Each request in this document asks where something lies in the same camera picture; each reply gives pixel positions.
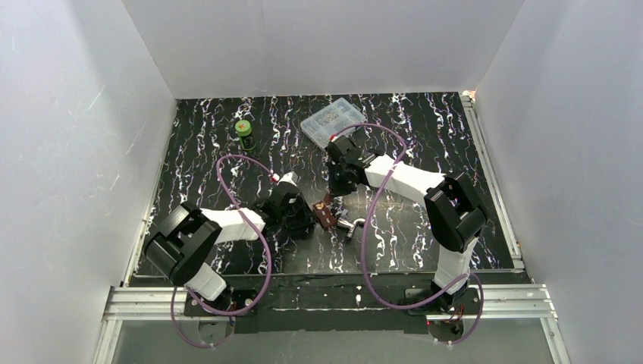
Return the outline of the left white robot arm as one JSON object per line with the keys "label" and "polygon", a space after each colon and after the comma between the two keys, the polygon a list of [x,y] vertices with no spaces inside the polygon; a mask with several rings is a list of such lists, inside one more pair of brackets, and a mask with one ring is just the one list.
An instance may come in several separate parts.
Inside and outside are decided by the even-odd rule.
{"label": "left white robot arm", "polygon": [[305,234],[315,215],[291,171],[277,179],[270,194],[240,210],[200,209],[183,202],[143,243],[143,255],[174,285],[185,286],[213,302],[229,291],[227,282],[206,262],[216,244],[258,240],[252,224],[270,241],[276,234]]}

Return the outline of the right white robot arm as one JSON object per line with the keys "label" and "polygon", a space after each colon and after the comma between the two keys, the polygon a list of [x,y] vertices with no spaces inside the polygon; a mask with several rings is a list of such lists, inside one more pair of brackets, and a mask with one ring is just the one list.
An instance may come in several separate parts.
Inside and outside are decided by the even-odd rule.
{"label": "right white robot arm", "polygon": [[346,196],[360,184],[374,188],[368,215],[373,214],[384,190],[410,199],[427,212],[431,234],[439,244],[438,267],[420,301],[403,299],[393,304],[381,297],[377,301],[398,310],[424,309],[431,304],[449,309],[466,290],[472,253],[489,220],[469,177],[414,168],[382,152],[365,151],[348,136],[333,137],[325,151],[331,195]]}

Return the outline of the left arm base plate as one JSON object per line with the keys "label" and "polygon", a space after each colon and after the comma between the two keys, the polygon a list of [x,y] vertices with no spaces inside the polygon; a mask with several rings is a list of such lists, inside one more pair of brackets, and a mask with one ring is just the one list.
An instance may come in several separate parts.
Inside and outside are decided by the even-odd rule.
{"label": "left arm base plate", "polygon": [[[214,301],[208,301],[197,295],[201,301],[211,308],[232,312],[247,307],[257,296],[257,290],[236,290],[226,288],[224,292]],[[205,311],[198,302],[187,294],[183,305],[183,315],[187,318],[196,319],[199,339],[215,344],[228,339],[235,333],[237,319],[242,317],[253,317],[256,315],[256,308],[251,309],[243,316],[219,316]]]}

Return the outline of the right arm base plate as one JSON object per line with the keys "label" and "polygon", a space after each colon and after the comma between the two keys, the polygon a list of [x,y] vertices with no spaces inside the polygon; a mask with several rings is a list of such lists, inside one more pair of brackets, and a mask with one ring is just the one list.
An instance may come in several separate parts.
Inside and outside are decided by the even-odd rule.
{"label": "right arm base plate", "polygon": [[480,288],[464,287],[451,301],[447,298],[445,293],[431,303],[404,312],[425,318],[433,344],[453,347],[467,340],[478,328],[485,297]]}

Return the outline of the red weekly pill organizer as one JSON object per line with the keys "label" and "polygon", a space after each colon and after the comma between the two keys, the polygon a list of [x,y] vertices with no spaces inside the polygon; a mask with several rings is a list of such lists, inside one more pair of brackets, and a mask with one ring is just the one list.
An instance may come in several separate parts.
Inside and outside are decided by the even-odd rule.
{"label": "red weekly pill organizer", "polygon": [[318,223],[324,230],[329,230],[337,226],[337,218],[335,213],[331,210],[334,199],[330,194],[312,204],[312,211],[314,212]]}

